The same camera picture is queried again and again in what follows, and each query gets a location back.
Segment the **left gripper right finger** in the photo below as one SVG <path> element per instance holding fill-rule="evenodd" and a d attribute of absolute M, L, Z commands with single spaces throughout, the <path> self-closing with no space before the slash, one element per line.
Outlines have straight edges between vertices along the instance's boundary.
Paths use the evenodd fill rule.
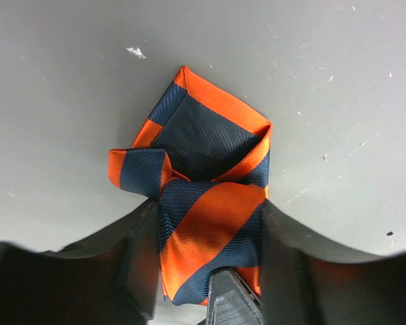
<path fill-rule="evenodd" d="M 266 324 L 406 324 L 406 251 L 379 256 L 345 246 L 268 200 L 262 213 Z"/>

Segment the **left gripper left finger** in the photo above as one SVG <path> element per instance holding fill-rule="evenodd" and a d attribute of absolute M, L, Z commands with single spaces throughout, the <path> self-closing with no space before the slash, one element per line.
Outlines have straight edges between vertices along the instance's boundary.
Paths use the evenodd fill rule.
<path fill-rule="evenodd" d="M 158 204 L 62 250 L 0 242 L 0 324 L 147 324 L 158 291 Z"/>

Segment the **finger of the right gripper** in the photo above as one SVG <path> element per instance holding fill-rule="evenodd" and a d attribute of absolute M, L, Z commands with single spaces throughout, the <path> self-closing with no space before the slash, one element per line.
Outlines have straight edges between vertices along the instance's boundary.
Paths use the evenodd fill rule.
<path fill-rule="evenodd" d="M 234 269 L 210 275 L 206 324 L 264 324 L 259 298 Z"/>

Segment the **orange navy striped tie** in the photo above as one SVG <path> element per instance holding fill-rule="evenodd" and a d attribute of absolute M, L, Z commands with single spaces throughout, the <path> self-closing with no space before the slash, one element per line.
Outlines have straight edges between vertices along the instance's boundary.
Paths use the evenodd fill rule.
<path fill-rule="evenodd" d="M 183 66 L 131 147 L 109 151 L 108 177 L 156 200 L 164 296 L 205 305 L 210 275 L 259 286 L 261 212 L 269 195 L 272 123 Z"/>

